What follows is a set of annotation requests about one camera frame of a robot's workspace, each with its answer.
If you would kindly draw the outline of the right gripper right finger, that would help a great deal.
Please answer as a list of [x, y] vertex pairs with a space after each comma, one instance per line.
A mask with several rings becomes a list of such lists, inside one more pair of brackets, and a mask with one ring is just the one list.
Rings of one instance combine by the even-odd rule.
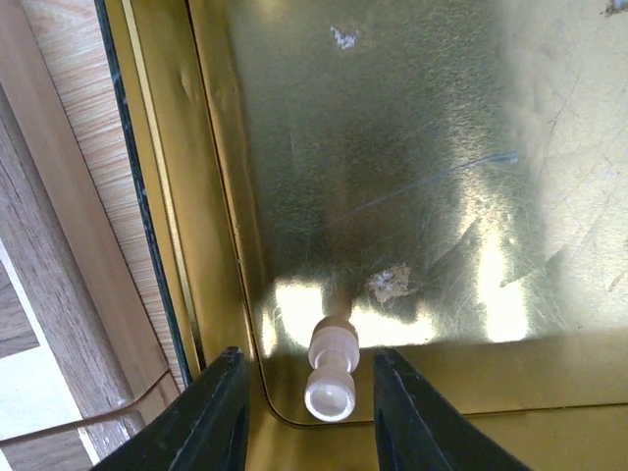
[[374, 424], [382, 470], [526, 470], [463, 417], [398, 351], [374, 354]]

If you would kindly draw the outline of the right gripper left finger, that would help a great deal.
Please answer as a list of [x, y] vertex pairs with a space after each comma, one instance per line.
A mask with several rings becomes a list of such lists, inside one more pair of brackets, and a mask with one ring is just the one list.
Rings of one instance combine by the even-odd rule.
[[160, 416], [100, 462], [102, 470], [243, 470], [250, 373], [226, 348]]

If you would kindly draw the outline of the wooden chess board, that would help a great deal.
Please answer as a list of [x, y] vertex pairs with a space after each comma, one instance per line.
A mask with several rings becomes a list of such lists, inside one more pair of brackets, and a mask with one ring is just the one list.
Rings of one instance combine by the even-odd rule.
[[86, 470], [179, 395], [95, 5], [1, 5], [1, 466]]

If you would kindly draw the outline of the gold tin with white pieces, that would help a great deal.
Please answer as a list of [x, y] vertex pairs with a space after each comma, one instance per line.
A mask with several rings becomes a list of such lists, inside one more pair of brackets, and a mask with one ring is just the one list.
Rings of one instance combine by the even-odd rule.
[[[248, 469], [377, 469], [384, 347], [530, 468], [626, 468], [625, 2], [96, 11], [183, 380], [248, 359]], [[360, 361], [326, 423], [335, 315]]]

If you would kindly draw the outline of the white chess pawn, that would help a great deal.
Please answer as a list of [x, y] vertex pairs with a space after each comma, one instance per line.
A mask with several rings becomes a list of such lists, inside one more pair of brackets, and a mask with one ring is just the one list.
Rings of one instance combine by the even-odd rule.
[[304, 389], [306, 409], [326, 423], [345, 420], [356, 405], [352, 374], [360, 361], [358, 335], [345, 317], [327, 316], [316, 325], [308, 361], [312, 372]]

